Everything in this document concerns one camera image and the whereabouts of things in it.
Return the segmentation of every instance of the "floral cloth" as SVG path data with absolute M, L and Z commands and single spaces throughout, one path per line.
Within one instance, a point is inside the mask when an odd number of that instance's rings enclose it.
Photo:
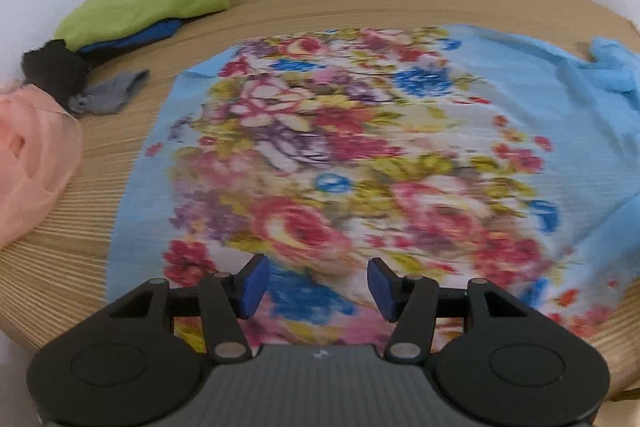
M 560 95 L 544 80 L 571 90 L 561 66 L 585 63 L 465 26 L 252 39 L 196 66 L 132 174 L 109 298 L 149 277 L 193 285 L 262 252 L 270 286 L 243 324 L 254 346 L 383 346 L 393 326 L 366 283 L 367 261 L 382 257 L 442 286 L 485 277 L 588 336 L 638 272 L 638 233 L 624 245 L 610 233 L 634 214 L 615 209 L 637 203 L 640 179 L 600 177 L 603 196 L 576 173 L 571 126 L 609 121 L 580 105 L 556 121 Z M 638 170 L 634 150 L 603 140 L 600 161 L 614 150 L 619 174 Z M 197 321 L 177 330 L 202 347 Z M 440 321 L 434 348 L 458 333 L 458 321 Z

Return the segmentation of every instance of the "blue cloth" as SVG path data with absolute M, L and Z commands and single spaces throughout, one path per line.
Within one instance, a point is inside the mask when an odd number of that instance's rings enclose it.
M 580 288 L 582 309 L 605 313 L 640 275 L 640 58 L 603 38 L 593 39 L 596 61 L 588 62 L 529 37 L 473 26 L 445 29 L 449 35 L 440 45 L 446 64 L 425 78 L 407 65 L 393 79 L 395 89 L 440 100 L 450 83 L 472 75 L 479 81 L 468 87 L 469 98 L 491 103 L 509 126 L 529 137 L 548 139 L 554 153 L 545 156 L 545 168 L 534 175 L 535 199 L 522 211 L 529 212 L 556 264 L 521 295 L 551 315 L 573 298 L 568 292 Z M 168 225 L 175 187 L 166 173 L 172 153 L 182 147 L 175 139 L 198 140 L 189 123 L 235 52 L 231 48 L 177 77 L 120 204 L 108 258 L 109 300 L 162 276 L 161 254 L 175 237 Z M 447 106 L 449 118 L 466 118 L 462 103 L 457 109 Z M 469 127 L 462 128 L 469 134 Z M 492 136 L 477 131 L 479 139 Z M 459 138 L 452 130 L 450 139 Z M 348 190 L 338 181 L 338 176 L 322 178 L 319 190 Z M 219 256 L 230 271 L 244 263 L 232 252 L 227 256 L 225 248 Z
M 78 50 L 78 53 L 82 55 L 104 48 L 132 48 L 136 46 L 143 46 L 144 44 L 151 44 L 152 42 L 161 41 L 162 39 L 171 37 L 178 31 L 180 26 L 182 26 L 182 19 L 165 19 L 128 37 L 116 39 L 114 41 L 95 42 L 94 44 L 83 46 Z

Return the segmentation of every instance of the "gray sock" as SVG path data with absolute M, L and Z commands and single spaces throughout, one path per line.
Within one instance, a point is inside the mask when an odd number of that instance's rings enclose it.
M 81 94 L 69 99 L 69 111 L 83 114 L 120 112 L 136 96 L 149 78 L 149 70 L 123 71 L 109 80 L 87 86 Z

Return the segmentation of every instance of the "round wooden tabletop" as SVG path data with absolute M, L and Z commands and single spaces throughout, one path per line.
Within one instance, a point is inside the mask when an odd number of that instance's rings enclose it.
M 87 117 L 78 173 L 46 221 L 0 251 L 0 326 L 41 346 L 103 304 L 110 233 L 133 162 L 174 76 L 240 39 L 301 30 L 452 23 L 526 34 L 586 56 L 594 36 L 640 52 L 624 18 L 587 0 L 232 0 L 171 39 L 117 58 L 92 80 L 150 68 L 148 85 L 123 113 Z M 640 377 L 640 284 L 632 286 L 593 344 L 612 370 L 611 392 Z

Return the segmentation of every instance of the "black cloth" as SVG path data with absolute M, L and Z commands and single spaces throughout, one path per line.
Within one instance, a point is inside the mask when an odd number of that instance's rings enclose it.
M 22 54 L 22 73 L 28 84 L 48 92 L 65 110 L 69 98 L 86 87 L 87 63 L 57 39 L 43 47 Z

